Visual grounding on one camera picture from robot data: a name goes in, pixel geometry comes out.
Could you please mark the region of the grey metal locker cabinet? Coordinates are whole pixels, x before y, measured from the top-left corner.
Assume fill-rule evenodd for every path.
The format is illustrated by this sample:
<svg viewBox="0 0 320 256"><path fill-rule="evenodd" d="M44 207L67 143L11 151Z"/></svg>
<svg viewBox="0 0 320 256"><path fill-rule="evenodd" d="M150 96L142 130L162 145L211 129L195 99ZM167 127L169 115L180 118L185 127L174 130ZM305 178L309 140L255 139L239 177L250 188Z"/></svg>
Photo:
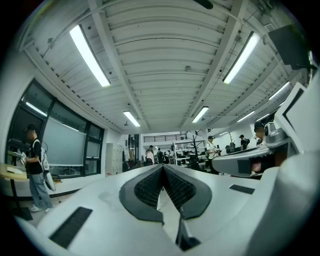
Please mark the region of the grey metal locker cabinet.
<svg viewBox="0 0 320 256"><path fill-rule="evenodd" d="M113 176L123 172L123 147L115 143L106 144L105 175Z"/></svg>

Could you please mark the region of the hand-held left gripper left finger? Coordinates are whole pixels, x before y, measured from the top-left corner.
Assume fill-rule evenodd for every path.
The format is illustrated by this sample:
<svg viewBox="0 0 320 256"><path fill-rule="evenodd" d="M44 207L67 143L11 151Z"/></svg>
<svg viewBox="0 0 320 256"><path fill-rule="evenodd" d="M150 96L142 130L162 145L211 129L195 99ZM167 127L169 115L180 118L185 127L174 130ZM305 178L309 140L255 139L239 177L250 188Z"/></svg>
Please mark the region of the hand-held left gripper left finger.
<svg viewBox="0 0 320 256"><path fill-rule="evenodd" d="M22 220L21 229L45 256L180 255L180 248L160 222L139 220L120 202L122 185L150 169L147 166L98 179L53 208L37 226ZM79 207L92 212L68 248L63 248L50 240L50 236Z"/></svg>

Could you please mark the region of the black balcony railing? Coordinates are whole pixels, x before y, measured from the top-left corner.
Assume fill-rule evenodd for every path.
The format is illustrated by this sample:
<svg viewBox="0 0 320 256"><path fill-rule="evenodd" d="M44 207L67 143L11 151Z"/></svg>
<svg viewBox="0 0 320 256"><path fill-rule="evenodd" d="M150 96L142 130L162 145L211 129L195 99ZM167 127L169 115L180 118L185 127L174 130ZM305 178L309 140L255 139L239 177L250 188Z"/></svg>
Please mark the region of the black balcony railing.
<svg viewBox="0 0 320 256"><path fill-rule="evenodd" d="M144 143L158 143L158 142L170 142L170 141L183 141L187 140L187 134L165 134L165 135L153 135L153 136L144 136Z"/></svg>

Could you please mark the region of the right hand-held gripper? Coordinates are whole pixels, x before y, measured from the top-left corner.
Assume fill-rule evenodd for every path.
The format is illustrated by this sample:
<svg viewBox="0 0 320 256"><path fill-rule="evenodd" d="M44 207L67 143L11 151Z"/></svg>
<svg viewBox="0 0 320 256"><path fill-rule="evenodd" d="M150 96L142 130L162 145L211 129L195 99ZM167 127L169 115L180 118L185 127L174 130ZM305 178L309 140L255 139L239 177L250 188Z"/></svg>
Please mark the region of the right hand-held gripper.
<svg viewBox="0 0 320 256"><path fill-rule="evenodd" d="M265 125L265 146L288 144L295 154L320 155L320 71L307 87L297 82L273 122Z"/></svg>

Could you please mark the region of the white metal shelf rack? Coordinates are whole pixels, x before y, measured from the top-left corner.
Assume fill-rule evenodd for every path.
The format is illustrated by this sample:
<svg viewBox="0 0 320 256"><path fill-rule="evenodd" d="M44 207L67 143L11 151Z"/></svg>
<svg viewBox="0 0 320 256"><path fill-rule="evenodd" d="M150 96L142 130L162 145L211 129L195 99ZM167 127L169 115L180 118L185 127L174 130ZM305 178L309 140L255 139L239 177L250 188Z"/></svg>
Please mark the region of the white metal shelf rack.
<svg viewBox="0 0 320 256"><path fill-rule="evenodd" d="M204 166L207 161L206 158L206 141L204 140L198 146L198 159L194 153L193 148L190 145L190 140L181 140L173 142L173 159L174 164L182 167L190 167L191 161L195 160L200 166Z"/></svg>

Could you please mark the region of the black monitor on stand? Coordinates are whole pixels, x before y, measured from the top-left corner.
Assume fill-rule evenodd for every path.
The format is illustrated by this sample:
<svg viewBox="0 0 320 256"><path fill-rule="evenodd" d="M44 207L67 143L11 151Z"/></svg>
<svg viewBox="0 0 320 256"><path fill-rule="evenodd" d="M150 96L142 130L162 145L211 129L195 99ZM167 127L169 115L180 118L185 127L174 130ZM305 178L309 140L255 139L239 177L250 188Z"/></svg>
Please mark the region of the black monitor on stand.
<svg viewBox="0 0 320 256"><path fill-rule="evenodd" d="M308 40L294 25L272 30L268 36L276 47L283 63L292 70L317 70L318 64L310 59L312 52Z"/></svg>

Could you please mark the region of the small wooden table black base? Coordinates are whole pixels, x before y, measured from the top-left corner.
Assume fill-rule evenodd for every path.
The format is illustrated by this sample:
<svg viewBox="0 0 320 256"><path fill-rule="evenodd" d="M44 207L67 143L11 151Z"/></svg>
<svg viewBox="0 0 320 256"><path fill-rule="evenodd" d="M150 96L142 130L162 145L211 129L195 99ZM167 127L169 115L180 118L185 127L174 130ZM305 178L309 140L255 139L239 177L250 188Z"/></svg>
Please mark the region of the small wooden table black base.
<svg viewBox="0 0 320 256"><path fill-rule="evenodd" d="M15 207L12 212L15 216L18 216L26 221L33 220L31 212L28 207L21 207L18 199L15 181L27 181L27 173L17 169L16 166L0 163L0 178L10 180L11 191Z"/></svg>

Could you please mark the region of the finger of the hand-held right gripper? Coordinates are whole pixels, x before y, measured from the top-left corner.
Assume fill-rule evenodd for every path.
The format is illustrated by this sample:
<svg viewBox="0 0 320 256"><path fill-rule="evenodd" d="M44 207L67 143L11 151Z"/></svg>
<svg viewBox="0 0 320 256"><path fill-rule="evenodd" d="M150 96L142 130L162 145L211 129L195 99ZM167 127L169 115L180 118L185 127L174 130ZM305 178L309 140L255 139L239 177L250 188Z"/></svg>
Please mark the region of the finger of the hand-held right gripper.
<svg viewBox="0 0 320 256"><path fill-rule="evenodd" d="M230 176L250 178L254 176L251 171L251 159L272 154L272 150L266 146L255 147L217 156L212 160L213 168L219 173Z"/></svg>

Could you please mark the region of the black tree-shaped coat stand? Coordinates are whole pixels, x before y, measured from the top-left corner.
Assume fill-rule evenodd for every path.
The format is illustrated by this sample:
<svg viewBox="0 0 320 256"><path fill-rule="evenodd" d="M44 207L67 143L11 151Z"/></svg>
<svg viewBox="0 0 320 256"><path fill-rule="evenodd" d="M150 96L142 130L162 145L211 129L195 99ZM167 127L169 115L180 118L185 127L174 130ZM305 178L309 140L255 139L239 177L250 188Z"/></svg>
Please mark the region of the black tree-shaped coat stand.
<svg viewBox="0 0 320 256"><path fill-rule="evenodd" d="M188 140L190 140L190 146L194 150L195 157L198 159L198 146L203 143L204 139L199 136L197 133L192 133L191 131L186 132L186 137Z"/></svg>

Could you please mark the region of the black framed window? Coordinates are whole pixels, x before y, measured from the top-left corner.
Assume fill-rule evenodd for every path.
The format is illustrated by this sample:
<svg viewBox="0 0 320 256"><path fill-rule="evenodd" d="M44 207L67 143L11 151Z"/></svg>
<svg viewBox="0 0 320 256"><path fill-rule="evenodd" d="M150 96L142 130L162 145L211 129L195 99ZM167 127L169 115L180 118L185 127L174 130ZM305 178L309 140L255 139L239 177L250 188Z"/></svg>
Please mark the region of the black framed window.
<svg viewBox="0 0 320 256"><path fill-rule="evenodd" d="M18 155L31 154L28 125L46 151L55 178L79 178L101 173L104 129L77 114L33 79L18 101L10 121L4 162L17 166Z"/></svg>

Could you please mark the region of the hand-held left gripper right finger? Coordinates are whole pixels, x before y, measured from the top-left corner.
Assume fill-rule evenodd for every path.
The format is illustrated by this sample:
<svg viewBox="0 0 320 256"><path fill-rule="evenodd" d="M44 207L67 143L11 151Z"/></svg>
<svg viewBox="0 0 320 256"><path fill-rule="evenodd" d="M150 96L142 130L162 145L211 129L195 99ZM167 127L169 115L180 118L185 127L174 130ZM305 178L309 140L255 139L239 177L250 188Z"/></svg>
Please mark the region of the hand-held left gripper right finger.
<svg viewBox="0 0 320 256"><path fill-rule="evenodd" d="M260 180L215 175L180 166L164 165L196 188L195 195L181 206L180 229L183 239L192 245L182 250L164 246L163 256L262 256L250 252L258 227L270 199L270 172Z"/></svg>

